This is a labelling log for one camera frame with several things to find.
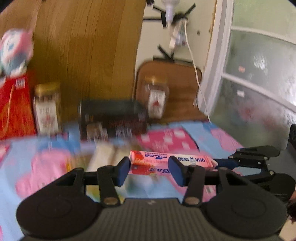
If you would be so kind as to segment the pecan jar gold lid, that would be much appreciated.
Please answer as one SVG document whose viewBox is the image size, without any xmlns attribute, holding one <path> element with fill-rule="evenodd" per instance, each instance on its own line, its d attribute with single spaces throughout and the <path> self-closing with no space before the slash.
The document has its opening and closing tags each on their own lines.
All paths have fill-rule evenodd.
<svg viewBox="0 0 296 241">
<path fill-rule="evenodd" d="M 164 115 L 170 92 L 167 79 L 162 76 L 148 75 L 144 80 L 145 104 L 149 118 L 160 120 Z"/>
</svg>

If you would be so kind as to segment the cashew jar gold lid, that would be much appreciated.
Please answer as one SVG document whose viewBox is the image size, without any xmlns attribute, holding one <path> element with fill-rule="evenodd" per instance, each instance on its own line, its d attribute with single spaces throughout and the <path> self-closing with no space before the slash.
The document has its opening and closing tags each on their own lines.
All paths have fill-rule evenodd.
<svg viewBox="0 0 296 241">
<path fill-rule="evenodd" d="M 61 132 L 60 83 L 36 85 L 33 106 L 39 135 L 50 136 Z"/>
</svg>

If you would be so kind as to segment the window frame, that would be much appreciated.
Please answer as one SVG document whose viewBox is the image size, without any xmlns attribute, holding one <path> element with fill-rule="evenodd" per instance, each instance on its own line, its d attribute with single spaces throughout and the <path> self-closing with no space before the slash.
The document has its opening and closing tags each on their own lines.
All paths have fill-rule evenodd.
<svg viewBox="0 0 296 241">
<path fill-rule="evenodd" d="M 245 147 L 295 123 L 295 1 L 217 1 L 199 109 Z"/>
</svg>

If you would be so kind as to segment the pink blue plush toy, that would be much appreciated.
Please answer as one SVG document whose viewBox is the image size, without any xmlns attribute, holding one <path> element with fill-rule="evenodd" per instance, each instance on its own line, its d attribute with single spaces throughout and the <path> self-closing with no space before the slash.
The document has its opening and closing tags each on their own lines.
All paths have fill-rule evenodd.
<svg viewBox="0 0 296 241">
<path fill-rule="evenodd" d="M 34 54 L 33 31 L 10 29 L 1 38 L 1 72 L 7 77 L 26 73 Z"/>
</svg>

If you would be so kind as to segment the brown seat cushion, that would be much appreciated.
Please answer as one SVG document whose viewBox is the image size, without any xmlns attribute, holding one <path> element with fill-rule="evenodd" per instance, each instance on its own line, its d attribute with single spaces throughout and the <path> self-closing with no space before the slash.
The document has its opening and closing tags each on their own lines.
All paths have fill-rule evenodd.
<svg viewBox="0 0 296 241">
<path fill-rule="evenodd" d="M 151 123 L 172 123 L 176 121 L 207 121 L 208 118 L 198 107 L 195 107 L 199 87 L 193 65 L 176 64 L 168 61 L 145 61 L 137 70 L 133 98 L 144 102 L 145 84 L 155 77 L 165 81 L 168 89 L 168 100 L 161 119 L 151 119 Z"/>
</svg>

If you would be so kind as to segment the red gift bag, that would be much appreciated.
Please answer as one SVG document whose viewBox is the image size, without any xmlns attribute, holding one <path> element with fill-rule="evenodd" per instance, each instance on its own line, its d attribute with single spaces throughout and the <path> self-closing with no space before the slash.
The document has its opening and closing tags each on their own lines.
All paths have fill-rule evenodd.
<svg viewBox="0 0 296 241">
<path fill-rule="evenodd" d="M 37 134 L 31 73 L 1 78 L 1 140 Z"/>
</svg>

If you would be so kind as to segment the cartoon pig bed sheet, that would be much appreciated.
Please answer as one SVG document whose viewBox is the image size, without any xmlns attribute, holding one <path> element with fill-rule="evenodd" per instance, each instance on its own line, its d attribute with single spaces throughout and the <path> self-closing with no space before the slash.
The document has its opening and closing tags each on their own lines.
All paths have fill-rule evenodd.
<svg viewBox="0 0 296 241">
<path fill-rule="evenodd" d="M 81 142 L 76 126 L 64 136 L 17 138 L 1 143 L 1 240 L 20 240 L 20 202 L 76 167 L 87 172 L 116 165 L 131 150 L 227 158 L 241 144 L 212 123 L 152 126 L 131 140 Z"/>
</svg>

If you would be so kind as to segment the white power strip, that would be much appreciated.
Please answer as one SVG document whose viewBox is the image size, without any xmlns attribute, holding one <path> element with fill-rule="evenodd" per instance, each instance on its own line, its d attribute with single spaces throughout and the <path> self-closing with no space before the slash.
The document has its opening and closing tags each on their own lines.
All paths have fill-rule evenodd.
<svg viewBox="0 0 296 241">
<path fill-rule="evenodd" d="M 185 24 L 187 19 L 180 19 L 175 24 L 170 24 L 170 42 L 169 49 L 174 51 L 177 47 L 186 46 Z"/>
</svg>

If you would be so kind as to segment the wooden headboard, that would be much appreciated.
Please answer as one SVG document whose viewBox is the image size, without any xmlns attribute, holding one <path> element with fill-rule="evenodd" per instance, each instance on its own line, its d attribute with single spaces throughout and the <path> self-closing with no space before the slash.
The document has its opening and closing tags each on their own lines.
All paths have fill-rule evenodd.
<svg viewBox="0 0 296 241">
<path fill-rule="evenodd" d="M 85 99 L 131 99 L 145 1 L 13 1 L 1 32 L 33 31 L 29 69 L 37 83 L 59 82 L 63 121 Z"/>
</svg>

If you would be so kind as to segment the black wool product box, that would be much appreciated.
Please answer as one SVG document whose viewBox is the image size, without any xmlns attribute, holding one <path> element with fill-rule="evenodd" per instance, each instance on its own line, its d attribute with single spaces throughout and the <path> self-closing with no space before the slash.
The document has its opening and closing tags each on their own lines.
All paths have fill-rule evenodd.
<svg viewBox="0 0 296 241">
<path fill-rule="evenodd" d="M 147 132 L 147 111 L 135 100 L 83 100 L 78 122 L 83 141 L 131 138 Z"/>
</svg>

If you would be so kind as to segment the white light bulb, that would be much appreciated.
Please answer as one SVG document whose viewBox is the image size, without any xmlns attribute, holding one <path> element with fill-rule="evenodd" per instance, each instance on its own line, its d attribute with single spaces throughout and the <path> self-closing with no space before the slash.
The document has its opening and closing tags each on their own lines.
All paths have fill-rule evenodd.
<svg viewBox="0 0 296 241">
<path fill-rule="evenodd" d="M 180 3 L 180 0 L 161 0 L 161 2 L 165 6 L 166 10 L 166 23 L 167 25 L 170 25 L 174 19 L 175 7 Z"/>
</svg>

